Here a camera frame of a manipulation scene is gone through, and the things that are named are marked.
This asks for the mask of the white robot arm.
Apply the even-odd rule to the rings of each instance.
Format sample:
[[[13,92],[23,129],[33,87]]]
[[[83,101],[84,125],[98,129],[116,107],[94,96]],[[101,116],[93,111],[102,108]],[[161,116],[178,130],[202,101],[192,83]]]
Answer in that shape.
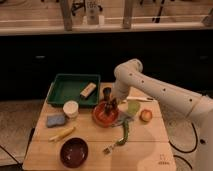
[[[193,171],[213,171],[213,99],[202,94],[148,77],[138,59],[119,64],[114,69],[112,94],[118,101],[127,98],[134,87],[183,114],[200,127]]]

